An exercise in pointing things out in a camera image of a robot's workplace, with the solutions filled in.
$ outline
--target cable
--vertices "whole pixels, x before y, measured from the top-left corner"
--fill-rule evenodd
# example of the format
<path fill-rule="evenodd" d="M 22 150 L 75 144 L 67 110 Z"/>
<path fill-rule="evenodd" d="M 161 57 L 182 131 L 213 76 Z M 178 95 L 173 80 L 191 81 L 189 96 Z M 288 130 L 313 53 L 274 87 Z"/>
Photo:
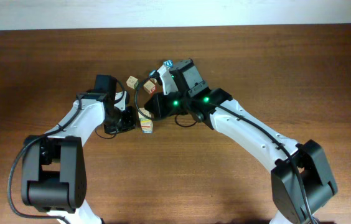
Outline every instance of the cable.
<path fill-rule="evenodd" d="M 177 117 L 178 117 L 179 114 L 177 114 L 175 117 L 174 117 L 174 122 L 176 123 L 176 125 L 180 126 L 180 127 L 183 127 L 183 128 L 190 128 L 192 126 L 194 126 L 197 122 L 195 121 L 195 123 L 193 124 L 190 124 L 190 125 L 182 125 L 180 123 L 178 123 L 177 121 Z"/>
<path fill-rule="evenodd" d="M 103 139 L 113 139 L 113 138 L 115 138 L 115 137 L 116 137 L 116 135 L 117 135 L 117 134 L 118 134 L 118 132 L 119 132 L 118 127 L 116 127 L 116 131 L 115 131 L 115 133 L 114 133 L 114 134 L 108 134 L 108 135 L 112 135 L 112 137 L 107 138 L 107 137 L 100 136 L 100 135 L 98 134 L 98 132 L 96 131 L 96 129 L 97 129 L 97 128 L 98 128 L 98 127 L 96 127 L 96 128 L 95 128 L 95 134 L 96 134 L 98 137 L 103 138 Z"/>
<path fill-rule="evenodd" d="M 202 103 L 201 101 L 199 100 L 193 100 L 193 99 L 188 99 L 188 100 L 191 100 L 191 101 L 196 101 L 196 102 L 199 102 L 199 103 Z M 297 176 L 297 180 L 299 182 L 299 186 L 300 186 L 300 190 L 301 190 L 301 194 L 302 194 L 302 197 L 303 197 L 303 201 L 304 201 L 304 204 L 306 205 L 306 211 L 307 211 L 307 214 L 308 214 L 308 217 L 310 219 L 310 222 L 312 224 L 316 224 L 317 222 L 315 221 L 315 218 L 312 216 L 312 213 L 311 213 L 311 209 L 310 209 L 310 206 L 308 204 L 308 198 L 307 198 L 307 194 L 306 194 L 306 190 L 304 188 L 304 184 L 302 182 L 302 178 L 301 178 L 301 174 L 299 172 L 299 169 L 297 168 L 297 165 L 296 163 L 294 162 L 294 160 L 292 159 L 292 156 L 290 155 L 290 153 L 283 147 L 283 144 L 280 143 L 278 140 L 276 140 L 272 135 L 270 135 L 270 133 L 268 133 L 265 129 L 263 129 L 261 126 L 259 126 L 258 124 L 250 121 L 249 119 L 246 119 L 244 116 L 242 115 L 239 115 L 239 114 L 236 114 L 235 112 L 229 110 L 228 108 L 224 107 L 224 106 L 221 106 L 221 105 L 216 105 L 214 103 L 210 103 L 208 102 L 207 104 L 210 104 L 212 106 L 216 106 L 224 111 L 226 111 L 227 113 L 230 113 L 232 114 L 233 116 L 237 117 L 238 119 L 254 126 L 255 128 L 259 129 L 262 133 L 264 133 L 267 137 L 270 138 L 270 140 L 272 140 L 272 142 L 275 143 L 275 145 L 278 146 L 278 148 L 280 150 L 282 150 L 286 157 L 288 157 L 290 163 L 291 163 L 291 166 L 292 166 L 292 169 L 294 171 L 294 173 L 296 174 Z"/>
<path fill-rule="evenodd" d="M 120 101 L 123 99 L 123 97 L 124 97 L 124 93 L 125 93 L 125 91 L 126 91 L 126 90 L 124 90 L 124 86 L 123 86 L 123 84 L 121 83 L 121 81 L 119 81 L 119 80 L 117 80 L 117 81 L 118 81 L 119 86 L 120 86 L 120 88 L 121 88 L 121 92 L 122 92 L 122 94 L 121 94 L 120 99 L 115 100 L 114 104 L 119 103 L 119 102 L 120 102 Z"/>
<path fill-rule="evenodd" d="M 70 224 L 70 222 L 68 220 L 66 220 L 65 217 L 62 216 L 48 216 L 48 215 L 28 215 L 25 213 L 21 213 L 20 211 L 18 211 L 14 205 L 14 202 L 12 201 L 12 192 L 11 192 L 11 186 L 12 186 L 12 177 L 14 176 L 14 171 L 16 168 L 16 165 L 18 164 L 19 160 L 21 159 L 21 157 L 30 149 L 30 147 L 37 143 L 38 141 L 40 141 L 43 138 L 46 138 L 50 135 L 53 134 L 57 134 L 61 131 L 63 131 L 63 129 L 65 129 L 77 116 L 78 114 L 81 112 L 82 110 L 82 98 L 81 96 L 77 95 L 76 96 L 77 100 L 78 100 L 78 107 L 77 110 L 75 112 L 75 114 L 63 125 L 63 126 L 59 126 L 58 129 L 56 129 L 55 131 L 51 131 L 45 134 L 42 134 L 40 136 L 38 136 L 37 138 L 31 140 L 28 144 L 26 144 L 26 146 L 24 146 L 21 151 L 19 151 L 18 155 L 16 156 L 14 162 L 12 163 L 11 166 L 11 171 L 9 172 L 9 177 L 8 177 L 8 185 L 7 185 L 7 199 L 8 199 L 8 203 L 9 206 L 11 207 L 11 210 L 18 216 L 22 217 L 22 218 L 34 218 L 34 219 L 59 219 L 61 221 L 63 221 L 66 224 Z"/>
<path fill-rule="evenodd" d="M 166 119 L 170 114 L 172 114 L 174 112 L 174 109 L 170 111 L 169 114 L 167 114 L 166 116 L 162 117 L 162 118 L 151 118 L 146 116 L 138 107 L 138 92 L 141 89 L 141 87 L 148 81 L 150 80 L 152 77 L 147 77 L 146 79 L 143 80 L 143 82 L 141 82 L 140 84 L 138 84 L 137 88 L 136 88 L 136 94 L 134 95 L 134 104 L 136 105 L 136 109 L 138 110 L 138 113 L 141 114 L 141 116 L 145 117 L 146 119 L 150 119 L 151 121 L 160 121 L 163 119 Z"/>

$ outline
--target wire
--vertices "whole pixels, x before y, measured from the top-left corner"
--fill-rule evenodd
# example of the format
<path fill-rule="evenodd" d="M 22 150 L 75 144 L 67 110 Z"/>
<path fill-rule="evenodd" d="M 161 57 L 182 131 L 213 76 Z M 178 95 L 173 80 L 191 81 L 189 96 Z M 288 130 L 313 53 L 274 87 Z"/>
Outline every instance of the wire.
<path fill-rule="evenodd" d="M 55 131 L 51 131 L 45 134 L 41 134 L 40 136 L 36 137 L 35 139 L 31 140 L 28 144 L 26 144 L 26 146 L 24 146 L 21 151 L 18 152 L 18 155 L 16 156 L 14 162 L 12 163 L 11 166 L 11 171 L 9 172 L 9 177 L 8 177 L 8 185 L 7 185 L 7 199 L 8 199 L 8 203 L 9 206 L 11 207 L 11 210 L 18 216 L 22 217 L 22 218 L 34 218 L 34 219 L 58 219 L 63 221 L 66 224 L 70 224 L 70 222 L 68 220 L 66 220 L 65 217 L 62 216 L 48 216 L 48 215 L 28 215 L 25 213 L 21 213 L 20 211 L 18 211 L 14 205 L 14 202 L 12 201 L 12 192 L 11 192 L 11 186 L 12 186 L 12 177 L 14 176 L 14 171 L 16 168 L 16 165 L 18 164 L 19 160 L 21 159 L 21 157 L 30 149 L 30 147 L 37 143 L 38 141 L 40 141 L 43 138 L 46 138 L 50 135 L 53 134 L 57 134 L 61 131 L 63 131 L 63 129 L 65 129 L 77 116 L 78 114 L 81 112 L 82 110 L 82 98 L 81 96 L 77 95 L 76 96 L 77 100 L 78 100 L 78 107 L 77 110 L 75 112 L 75 114 L 63 125 L 63 126 L 59 126 L 58 129 L 56 129 Z"/>
<path fill-rule="evenodd" d="M 191 100 L 191 101 L 196 101 L 196 102 L 199 102 L 199 103 L 202 103 L 201 101 L 199 100 L 193 100 L 193 99 L 188 99 L 188 100 Z M 297 165 L 296 163 L 294 162 L 294 160 L 292 159 L 292 156 L 290 155 L 290 153 L 283 147 L 283 144 L 280 143 L 278 140 L 276 140 L 272 135 L 270 135 L 270 133 L 268 133 L 265 129 L 263 129 L 260 125 L 250 121 L 249 119 L 246 119 L 244 116 L 242 115 L 239 115 L 239 114 L 236 114 L 235 112 L 229 110 L 228 108 L 224 107 L 224 106 L 221 106 L 221 105 L 216 105 L 215 103 L 206 103 L 206 104 L 210 104 L 212 106 L 216 106 L 224 111 L 226 111 L 227 113 L 230 113 L 232 114 L 233 116 L 237 117 L 238 119 L 254 126 L 255 128 L 259 129 L 262 133 L 264 133 L 267 137 L 270 138 L 270 140 L 272 140 L 272 142 L 275 143 L 275 145 L 278 146 L 278 148 L 280 150 L 282 150 L 286 157 L 288 157 L 289 161 L 290 161 L 290 164 L 292 166 L 292 169 L 294 171 L 294 173 L 296 174 L 297 176 L 297 181 L 299 182 L 299 186 L 300 186 L 300 190 L 301 190 L 301 194 L 302 194 L 302 197 L 303 197 L 303 201 L 304 201 L 304 204 L 306 205 L 306 211 L 307 211 L 307 214 L 308 214 L 308 218 L 310 219 L 310 222 L 312 224 L 316 224 L 317 222 L 315 221 L 315 218 L 312 216 L 312 213 L 311 213 L 311 209 L 310 209 L 310 206 L 308 204 L 308 198 L 307 198 L 307 194 L 306 194 L 306 190 L 304 188 L 304 184 L 302 182 L 302 178 L 301 178 L 301 174 L 299 172 L 299 169 L 297 168 Z"/>
<path fill-rule="evenodd" d="M 96 134 L 98 137 L 103 138 L 103 139 L 113 139 L 113 138 L 115 138 L 116 135 L 119 133 L 119 129 L 118 129 L 118 127 L 116 127 L 116 131 L 115 131 L 114 134 L 108 134 L 108 135 L 112 135 L 112 137 L 107 138 L 107 137 L 100 136 L 100 135 L 98 134 L 98 132 L 96 131 L 97 128 L 98 128 L 98 126 L 95 128 L 95 134 Z"/>
<path fill-rule="evenodd" d="M 140 84 L 138 84 L 137 88 L 136 88 L 136 94 L 134 95 L 134 104 L 136 105 L 136 109 L 138 110 L 138 113 L 141 114 L 141 116 L 145 117 L 146 119 L 150 119 L 151 121 L 160 121 L 163 119 L 166 119 L 170 114 L 172 114 L 174 112 L 174 109 L 171 110 L 169 112 L 169 114 L 167 114 L 166 116 L 162 117 L 162 118 L 151 118 L 149 116 L 146 116 L 138 107 L 138 92 L 141 89 L 141 87 L 148 81 L 150 80 L 152 77 L 147 77 L 146 79 L 143 80 L 143 82 L 141 82 Z"/>
<path fill-rule="evenodd" d="M 119 102 L 120 102 L 120 101 L 123 99 L 123 97 L 124 97 L 124 93 L 125 93 L 125 91 L 126 91 L 126 90 L 124 90 L 124 86 L 123 86 L 123 84 L 121 83 L 121 81 L 119 81 L 119 80 L 117 80 L 117 81 L 118 81 L 119 86 L 120 86 L 120 88 L 121 88 L 121 92 L 122 92 L 122 94 L 121 94 L 120 99 L 115 100 L 114 104 L 119 103 Z"/>
<path fill-rule="evenodd" d="M 197 122 L 195 121 L 195 123 L 193 124 L 190 124 L 190 125 L 182 125 L 180 123 L 178 123 L 177 121 L 177 117 L 178 117 L 179 114 L 177 114 L 175 117 L 174 117 L 174 122 L 176 123 L 176 125 L 180 126 L 180 127 L 183 127 L 183 128 L 190 128 L 192 126 L 194 126 Z"/>

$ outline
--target brown table surface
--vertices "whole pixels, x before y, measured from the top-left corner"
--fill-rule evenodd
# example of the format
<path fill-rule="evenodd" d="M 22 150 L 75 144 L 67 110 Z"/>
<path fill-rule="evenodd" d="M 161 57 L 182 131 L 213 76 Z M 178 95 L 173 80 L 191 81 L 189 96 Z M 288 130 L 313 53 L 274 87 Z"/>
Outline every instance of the brown table surface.
<path fill-rule="evenodd" d="M 0 32 L 0 223 L 56 223 L 11 212 L 9 169 L 24 138 L 57 124 L 96 74 L 125 84 L 189 57 L 210 87 L 268 126 L 322 145 L 339 193 L 316 216 L 351 223 L 351 24 Z M 154 134 L 92 134 L 84 155 L 87 201 L 107 223 L 246 223 L 276 212 L 264 167 L 203 124 L 184 129 L 169 118 Z M 21 202 L 20 170 L 15 203 L 37 214 Z"/>

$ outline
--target wooden table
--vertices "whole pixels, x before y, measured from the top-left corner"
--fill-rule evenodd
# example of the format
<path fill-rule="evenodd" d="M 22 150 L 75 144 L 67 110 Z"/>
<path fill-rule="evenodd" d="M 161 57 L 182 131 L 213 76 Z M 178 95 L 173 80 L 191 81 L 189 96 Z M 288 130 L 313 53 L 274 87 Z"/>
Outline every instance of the wooden table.
<path fill-rule="evenodd" d="M 323 146 L 339 193 L 316 216 L 351 223 L 351 24 L 0 32 L 0 223 L 56 223 L 11 212 L 9 169 L 24 138 L 56 125 L 96 74 L 125 83 L 189 57 L 262 122 Z M 276 212 L 264 167 L 203 124 L 92 134 L 84 155 L 87 200 L 107 223 L 249 223 Z M 15 203 L 37 214 L 21 202 L 20 170 Z"/>

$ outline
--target white wall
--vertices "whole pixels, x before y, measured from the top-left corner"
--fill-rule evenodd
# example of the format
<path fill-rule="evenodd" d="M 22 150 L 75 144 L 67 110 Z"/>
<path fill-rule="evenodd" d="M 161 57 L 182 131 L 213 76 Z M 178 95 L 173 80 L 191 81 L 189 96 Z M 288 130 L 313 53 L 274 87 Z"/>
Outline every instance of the white wall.
<path fill-rule="evenodd" d="M 351 22 L 351 0 L 0 0 L 0 30 Z"/>

